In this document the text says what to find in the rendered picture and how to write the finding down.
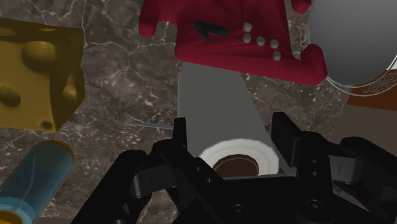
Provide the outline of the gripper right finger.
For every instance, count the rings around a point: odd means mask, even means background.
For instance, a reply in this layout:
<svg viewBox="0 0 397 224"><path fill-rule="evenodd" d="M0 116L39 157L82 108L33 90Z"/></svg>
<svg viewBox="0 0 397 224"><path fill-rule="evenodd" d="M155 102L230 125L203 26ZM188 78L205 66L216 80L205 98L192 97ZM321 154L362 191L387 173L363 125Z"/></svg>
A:
<svg viewBox="0 0 397 224"><path fill-rule="evenodd" d="M335 144L272 115L271 139L298 185L297 224L397 224L397 157L362 137Z"/></svg>

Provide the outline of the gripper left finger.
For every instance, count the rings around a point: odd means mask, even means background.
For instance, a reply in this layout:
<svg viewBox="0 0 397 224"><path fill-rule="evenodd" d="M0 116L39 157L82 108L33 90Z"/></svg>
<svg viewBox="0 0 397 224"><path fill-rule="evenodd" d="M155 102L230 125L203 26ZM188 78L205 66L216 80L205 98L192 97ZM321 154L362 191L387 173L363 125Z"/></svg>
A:
<svg viewBox="0 0 397 224"><path fill-rule="evenodd" d="M172 224L236 224L225 181L186 147L186 122L174 120L173 136L150 154L122 152L71 224L137 224L153 192L165 189L179 215Z"/></svg>

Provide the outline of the white paper towel roll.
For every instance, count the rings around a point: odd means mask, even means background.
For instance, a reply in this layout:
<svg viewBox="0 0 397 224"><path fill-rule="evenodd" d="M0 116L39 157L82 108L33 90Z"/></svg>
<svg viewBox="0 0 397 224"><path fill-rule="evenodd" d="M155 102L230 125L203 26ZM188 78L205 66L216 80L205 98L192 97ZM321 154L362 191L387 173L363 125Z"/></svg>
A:
<svg viewBox="0 0 397 224"><path fill-rule="evenodd" d="M187 150L224 178L296 174L274 146L238 72L184 62L178 116L186 119Z"/></svg>

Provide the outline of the yellow cheese wedge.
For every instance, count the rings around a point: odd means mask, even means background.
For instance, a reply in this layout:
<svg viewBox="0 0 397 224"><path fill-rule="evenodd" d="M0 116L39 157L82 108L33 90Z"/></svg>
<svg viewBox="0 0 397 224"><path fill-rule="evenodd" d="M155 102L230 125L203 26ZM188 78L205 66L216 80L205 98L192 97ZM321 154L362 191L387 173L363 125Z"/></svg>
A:
<svg viewBox="0 0 397 224"><path fill-rule="evenodd" d="M84 33L0 18L0 127L56 132L85 97Z"/></svg>

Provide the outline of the red game controller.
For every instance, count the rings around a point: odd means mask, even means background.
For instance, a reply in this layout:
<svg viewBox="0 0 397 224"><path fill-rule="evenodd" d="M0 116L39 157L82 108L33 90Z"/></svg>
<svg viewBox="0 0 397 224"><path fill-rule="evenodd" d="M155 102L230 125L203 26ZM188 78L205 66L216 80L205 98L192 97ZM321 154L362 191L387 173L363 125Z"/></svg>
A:
<svg viewBox="0 0 397 224"><path fill-rule="evenodd" d="M184 62L317 85L328 75L322 49L309 44L296 59L284 0L144 0L139 33L177 27L175 56Z"/></svg>

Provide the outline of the grey plate with patterned rim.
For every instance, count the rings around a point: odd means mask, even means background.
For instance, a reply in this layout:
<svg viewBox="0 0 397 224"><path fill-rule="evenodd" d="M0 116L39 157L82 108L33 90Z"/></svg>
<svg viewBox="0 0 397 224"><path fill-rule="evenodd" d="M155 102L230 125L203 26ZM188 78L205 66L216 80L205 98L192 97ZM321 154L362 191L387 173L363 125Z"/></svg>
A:
<svg viewBox="0 0 397 224"><path fill-rule="evenodd" d="M307 38L337 90L370 97L397 87L397 0L312 0Z"/></svg>

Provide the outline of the blue transparent cylinder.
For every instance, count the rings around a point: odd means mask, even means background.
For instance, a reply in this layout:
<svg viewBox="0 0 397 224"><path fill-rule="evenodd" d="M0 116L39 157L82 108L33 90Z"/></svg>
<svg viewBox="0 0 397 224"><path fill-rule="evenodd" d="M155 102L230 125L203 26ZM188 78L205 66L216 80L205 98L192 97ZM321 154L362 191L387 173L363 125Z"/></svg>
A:
<svg viewBox="0 0 397 224"><path fill-rule="evenodd" d="M0 186L0 224L32 224L63 183L74 162L67 144L35 144Z"/></svg>

